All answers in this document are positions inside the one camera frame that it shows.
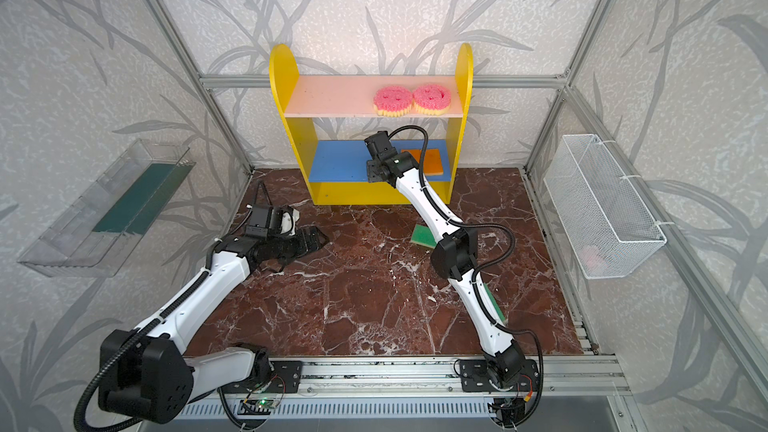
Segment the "orange sponge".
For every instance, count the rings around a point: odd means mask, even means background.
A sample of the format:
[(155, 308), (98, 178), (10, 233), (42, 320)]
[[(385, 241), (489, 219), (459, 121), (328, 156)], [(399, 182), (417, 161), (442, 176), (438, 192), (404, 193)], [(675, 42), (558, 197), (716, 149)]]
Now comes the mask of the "orange sponge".
[(422, 170), (426, 176), (441, 176), (444, 173), (439, 149), (428, 149), (423, 154)]
[(421, 151), (420, 150), (402, 150), (402, 154), (408, 154), (412, 159), (413, 162), (416, 165), (419, 165), (422, 163), (421, 161)]

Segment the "pink smiley sponge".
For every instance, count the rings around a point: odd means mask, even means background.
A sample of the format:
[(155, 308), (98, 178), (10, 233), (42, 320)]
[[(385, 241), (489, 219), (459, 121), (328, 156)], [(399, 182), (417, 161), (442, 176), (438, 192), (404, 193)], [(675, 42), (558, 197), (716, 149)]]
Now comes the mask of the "pink smiley sponge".
[(384, 117), (402, 117), (411, 112), (412, 93), (402, 86), (387, 86), (376, 91), (373, 108), (377, 115)]
[(444, 115), (450, 110), (451, 104), (450, 90), (439, 84), (426, 84), (412, 92), (412, 110), (417, 114)]

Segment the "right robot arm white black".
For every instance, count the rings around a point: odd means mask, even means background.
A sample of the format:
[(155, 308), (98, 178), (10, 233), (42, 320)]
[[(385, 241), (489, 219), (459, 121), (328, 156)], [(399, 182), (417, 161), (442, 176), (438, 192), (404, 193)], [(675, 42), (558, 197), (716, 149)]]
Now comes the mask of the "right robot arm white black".
[[(398, 150), (391, 139), (405, 130), (422, 134), (420, 158)], [(513, 388), (526, 377), (531, 393), (540, 396), (543, 387), (543, 353), (536, 334), (529, 329), (512, 330), (485, 285), (481, 272), (505, 261), (514, 249), (511, 230), (501, 224), (466, 223), (438, 196), (426, 179), (422, 159), (426, 158), (429, 137), (420, 126), (406, 125), (393, 132), (379, 131), (364, 140), (371, 159), (366, 162), (368, 178), (386, 182), (403, 195), (429, 228), (436, 245), (430, 261), (437, 274), (458, 293), (477, 332), (491, 385), (500, 391)], [(497, 258), (478, 262), (478, 231), (497, 229), (508, 238), (508, 248)]]

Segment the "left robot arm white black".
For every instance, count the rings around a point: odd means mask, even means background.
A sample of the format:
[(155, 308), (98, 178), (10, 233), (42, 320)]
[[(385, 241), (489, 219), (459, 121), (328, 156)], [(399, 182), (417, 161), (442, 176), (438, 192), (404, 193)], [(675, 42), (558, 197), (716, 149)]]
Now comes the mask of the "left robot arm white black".
[(189, 402), (230, 384), (269, 385), (274, 372), (262, 346), (239, 344), (197, 358), (185, 352), (226, 296), (262, 263), (287, 266), (329, 243), (318, 227), (298, 227), (298, 217), (289, 206), (250, 207), (232, 233), (214, 241), (204, 266), (172, 299), (135, 328), (113, 331), (75, 407), (75, 429), (93, 430), (86, 418), (93, 398), (101, 410), (124, 416), (112, 427), (122, 431), (142, 421), (168, 423)]

